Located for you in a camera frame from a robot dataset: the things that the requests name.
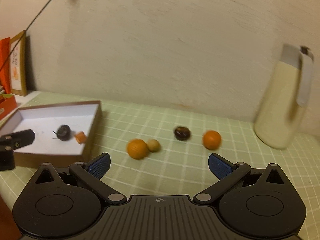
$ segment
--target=thermos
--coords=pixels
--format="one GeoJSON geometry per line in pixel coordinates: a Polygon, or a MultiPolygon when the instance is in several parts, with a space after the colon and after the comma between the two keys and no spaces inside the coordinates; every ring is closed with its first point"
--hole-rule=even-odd
{"type": "Polygon", "coordinates": [[[309,48],[285,44],[254,124],[265,144],[286,148],[307,108],[314,57],[309,48]]]}

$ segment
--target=beige wall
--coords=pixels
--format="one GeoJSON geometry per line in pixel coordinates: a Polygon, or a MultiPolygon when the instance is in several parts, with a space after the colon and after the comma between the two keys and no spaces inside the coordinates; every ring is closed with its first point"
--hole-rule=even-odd
{"type": "MultiPolygon", "coordinates": [[[[0,0],[0,38],[47,0],[0,0]]],[[[320,0],[54,0],[31,27],[38,90],[253,120],[283,42],[316,58],[302,128],[320,134],[320,0]]]]}

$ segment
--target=red box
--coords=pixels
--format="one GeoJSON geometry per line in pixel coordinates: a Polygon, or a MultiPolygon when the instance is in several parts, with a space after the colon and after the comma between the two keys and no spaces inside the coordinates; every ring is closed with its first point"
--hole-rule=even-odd
{"type": "Polygon", "coordinates": [[[0,120],[6,115],[10,114],[11,111],[18,107],[14,95],[2,94],[0,96],[0,120]]]}

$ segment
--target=triangular cutout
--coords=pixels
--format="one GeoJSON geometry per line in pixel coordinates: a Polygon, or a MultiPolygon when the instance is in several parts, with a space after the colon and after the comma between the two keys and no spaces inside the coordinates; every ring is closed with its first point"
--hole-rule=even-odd
{"type": "Polygon", "coordinates": [[[38,177],[36,184],[45,183],[54,181],[53,177],[51,176],[51,173],[48,169],[45,169],[41,172],[40,176],[38,177]]]}
{"type": "Polygon", "coordinates": [[[277,170],[272,170],[266,180],[266,182],[284,184],[277,170]]]}

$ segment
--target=black cable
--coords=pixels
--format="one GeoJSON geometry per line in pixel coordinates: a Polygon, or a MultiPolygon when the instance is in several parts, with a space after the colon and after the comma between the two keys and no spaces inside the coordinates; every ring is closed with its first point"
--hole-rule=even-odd
{"type": "Polygon", "coordinates": [[[21,39],[26,36],[26,33],[28,31],[28,29],[31,27],[31,25],[35,22],[35,20],[39,17],[39,15],[43,12],[43,10],[47,7],[47,5],[51,2],[52,0],[47,1],[47,3],[44,5],[44,7],[40,10],[40,12],[36,15],[36,17],[31,21],[31,23],[28,25],[28,27],[26,28],[26,30],[24,31],[23,35],[20,37],[20,39],[18,40],[18,42],[16,43],[16,45],[13,47],[13,49],[10,51],[7,59],[3,62],[1,68],[0,68],[0,72],[2,70],[2,68],[4,67],[4,65],[7,63],[7,61],[9,60],[12,52],[14,51],[14,49],[17,47],[17,45],[19,44],[19,42],[21,41],[21,39]]]}

